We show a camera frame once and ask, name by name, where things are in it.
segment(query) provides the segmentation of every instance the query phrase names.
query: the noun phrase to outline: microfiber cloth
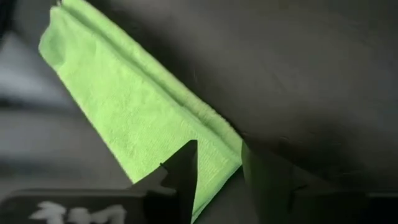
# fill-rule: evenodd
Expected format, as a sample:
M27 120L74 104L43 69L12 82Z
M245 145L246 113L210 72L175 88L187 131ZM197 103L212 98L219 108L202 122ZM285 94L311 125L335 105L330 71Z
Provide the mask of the microfiber cloth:
M193 221L241 165L233 128L84 0L51 8L39 51L133 182L198 140Z

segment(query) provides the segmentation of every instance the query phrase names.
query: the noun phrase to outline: folded towel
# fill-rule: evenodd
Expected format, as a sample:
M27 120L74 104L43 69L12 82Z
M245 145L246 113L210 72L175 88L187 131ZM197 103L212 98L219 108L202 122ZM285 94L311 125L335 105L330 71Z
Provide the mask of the folded towel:
M231 126L87 2L53 7L39 50L133 182L198 140L193 221L241 165Z

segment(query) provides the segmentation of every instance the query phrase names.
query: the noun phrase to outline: fabric texture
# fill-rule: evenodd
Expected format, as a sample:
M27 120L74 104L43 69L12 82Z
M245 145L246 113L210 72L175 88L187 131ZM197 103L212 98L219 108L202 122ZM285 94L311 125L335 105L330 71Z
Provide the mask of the fabric texture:
M241 165L233 128L87 2L51 9L39 51L133 182L198 140L193 222Z

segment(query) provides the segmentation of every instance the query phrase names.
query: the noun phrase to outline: green microfiber towel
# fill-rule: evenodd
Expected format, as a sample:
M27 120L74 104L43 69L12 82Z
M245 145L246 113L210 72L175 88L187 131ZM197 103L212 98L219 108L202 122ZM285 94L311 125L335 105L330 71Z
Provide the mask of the green microfiber towel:
M51 9L39 50L133 182L198 140L193 221L241 165L233 128L84 0Z

